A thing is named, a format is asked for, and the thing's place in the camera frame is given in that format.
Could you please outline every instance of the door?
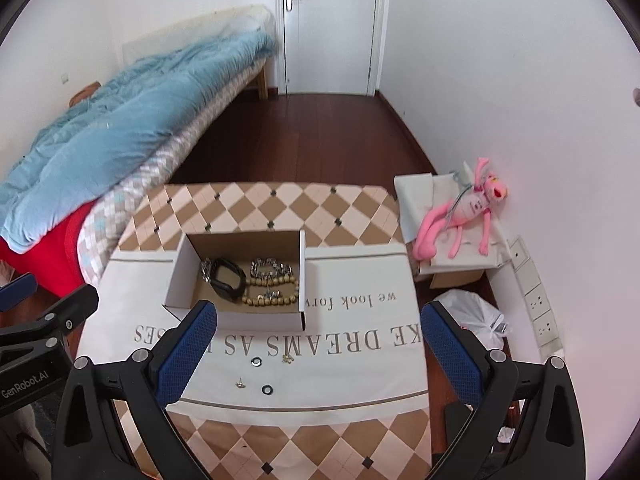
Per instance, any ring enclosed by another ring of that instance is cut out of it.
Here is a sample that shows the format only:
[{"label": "door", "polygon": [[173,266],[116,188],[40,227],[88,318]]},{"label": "door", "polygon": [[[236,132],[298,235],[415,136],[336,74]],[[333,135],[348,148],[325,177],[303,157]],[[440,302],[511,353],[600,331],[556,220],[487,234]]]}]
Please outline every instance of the door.
[{"label": "door", "polygon": [[376,0],[285,0],[287,92],[366,94]]}]

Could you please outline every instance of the red cloth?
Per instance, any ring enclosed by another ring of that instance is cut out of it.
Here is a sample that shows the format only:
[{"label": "red cloth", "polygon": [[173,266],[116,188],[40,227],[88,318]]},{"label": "red cloth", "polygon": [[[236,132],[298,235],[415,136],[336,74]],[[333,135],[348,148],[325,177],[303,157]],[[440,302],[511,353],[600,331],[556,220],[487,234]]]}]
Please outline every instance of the red cloth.
[{"label": "red cloth", "polygon": [[78,237],[95,201],[81,205],[24,254],[14,253],[0,238],[0,260],[62,298],[84,284],[78,262]]}]

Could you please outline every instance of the blue blanket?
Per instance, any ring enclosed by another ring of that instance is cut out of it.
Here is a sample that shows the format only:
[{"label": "blue blanket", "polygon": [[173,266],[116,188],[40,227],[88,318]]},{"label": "blue blanket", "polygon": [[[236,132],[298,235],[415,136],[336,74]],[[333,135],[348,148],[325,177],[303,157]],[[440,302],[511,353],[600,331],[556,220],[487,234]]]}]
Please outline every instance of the blue blanket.
[{"label": "blue blanket", "polygon": [[120,72],[36,136],[0,184],[0,236],[25,253],[192,121],[229,80],[274,51],[256,31],[209,38]]}]

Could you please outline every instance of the plastic bag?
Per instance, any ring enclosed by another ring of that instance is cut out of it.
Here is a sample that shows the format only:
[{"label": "plastic bag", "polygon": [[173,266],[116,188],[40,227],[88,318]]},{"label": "plastic bag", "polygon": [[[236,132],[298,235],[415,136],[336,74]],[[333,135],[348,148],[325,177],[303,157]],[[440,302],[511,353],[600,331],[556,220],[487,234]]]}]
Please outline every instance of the plastic bag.
[{"label": "plastic bag", "polygon": [[474,292],[452,288],[436,298],[451,317],[474,333],[487,350],[504,347],[507,323],[504,315]]}]

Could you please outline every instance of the pink panther plush toy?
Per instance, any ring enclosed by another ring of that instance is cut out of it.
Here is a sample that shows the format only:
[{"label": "pink panther plush toy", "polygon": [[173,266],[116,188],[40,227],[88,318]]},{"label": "pink panther plush toy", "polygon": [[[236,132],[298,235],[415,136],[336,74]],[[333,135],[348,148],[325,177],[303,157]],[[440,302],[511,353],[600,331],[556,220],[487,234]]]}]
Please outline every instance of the pink panther plush toy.
[{"label": "pink panther plush toy", "polygon": [[478,158],[473,193],[463,193],[458,204],[456,200],[450,200],[431,209],[424,217],[414,243],[416,260],[430,260],[436,255],[436,238],[447,227],[455,227],[458,230],[456,240],[449,251],[449,258],[455,258],[462,243],[462,226],[480,214],[484,215],[484,227],[478,251],[483,256],[489,254],[491,207],[504,200],[508,192],[506,186],[493,173],[489,173],[483,179],[482,171],[488,163],[488,158]]}]

